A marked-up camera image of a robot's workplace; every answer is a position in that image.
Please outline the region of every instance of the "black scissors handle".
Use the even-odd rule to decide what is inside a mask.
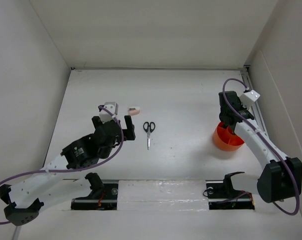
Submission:
[[[156,129],[156,124],[153,121],[151,121],[150,123],[148,121],[146,121],[143,124],[143,129],[147,133],[149,128],[150,128],[150,133],[152,133]]]

